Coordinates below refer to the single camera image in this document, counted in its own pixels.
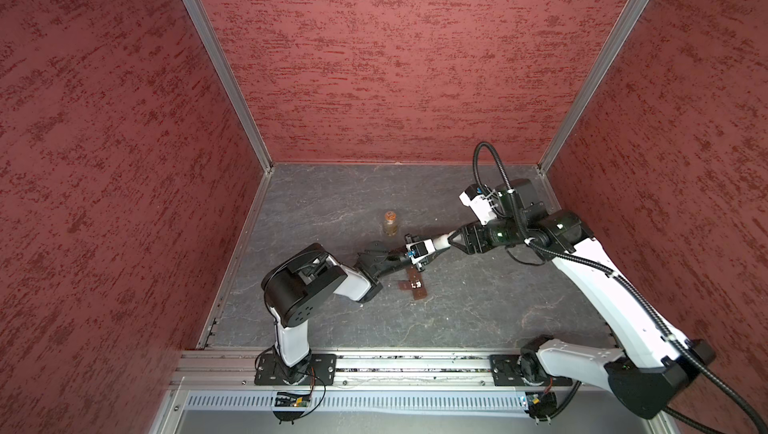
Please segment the red weekly pill organizer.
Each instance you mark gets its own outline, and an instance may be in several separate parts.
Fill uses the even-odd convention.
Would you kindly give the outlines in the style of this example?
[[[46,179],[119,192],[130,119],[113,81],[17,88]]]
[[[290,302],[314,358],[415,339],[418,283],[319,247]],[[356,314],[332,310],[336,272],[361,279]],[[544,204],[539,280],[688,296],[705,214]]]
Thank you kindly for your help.
[[[407,278],[398,282],[398,288],[401,291],[410,292],[416,301],[425,299],[428,296],[428,292],[421,272],[413,266],[408,267],[405,272]]]

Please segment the clear pill bottle gold lid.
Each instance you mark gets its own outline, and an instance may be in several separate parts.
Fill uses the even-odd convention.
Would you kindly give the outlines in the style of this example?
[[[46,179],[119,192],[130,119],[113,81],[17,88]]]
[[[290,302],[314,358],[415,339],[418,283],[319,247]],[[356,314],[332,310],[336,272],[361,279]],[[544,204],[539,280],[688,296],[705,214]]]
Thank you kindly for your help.
[[[398,216],[395,211],[387,211],[382,224],[383,232],[388,237],[396,236],[399,230]]]

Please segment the small white pill bottle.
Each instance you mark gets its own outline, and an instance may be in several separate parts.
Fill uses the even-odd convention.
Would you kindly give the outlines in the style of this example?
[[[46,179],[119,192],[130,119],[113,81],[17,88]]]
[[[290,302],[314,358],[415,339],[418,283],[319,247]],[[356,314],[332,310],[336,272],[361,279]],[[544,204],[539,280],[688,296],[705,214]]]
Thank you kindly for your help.
[[[449,249],[451,247],[451,244],[449,242],[450,236],[451,234],[448,233],[448,234],[444,234],[444,235],[432,238],[431,241],[432,241],[434,250],[438,252],[438,251]]]

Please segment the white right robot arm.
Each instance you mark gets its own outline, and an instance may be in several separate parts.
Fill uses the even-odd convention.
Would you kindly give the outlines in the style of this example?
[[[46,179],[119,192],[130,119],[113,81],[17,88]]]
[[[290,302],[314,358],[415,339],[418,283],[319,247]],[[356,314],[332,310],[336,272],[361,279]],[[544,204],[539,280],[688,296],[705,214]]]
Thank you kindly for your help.
[[[580,381],[612,393],[630,412],[651,419],[699,374],[673,341],[703,364],[713,361],[706,342],[689,340],[660,314],[644,308],[592,231],[570,211],[532,221],[526,229],[511,219],[470,223],[435,246],[472,255],[521,244],[583,293],[618,344],[598,348],[540,336],[520,351],[517,370],[527,384],[539,386],[555,377]]]

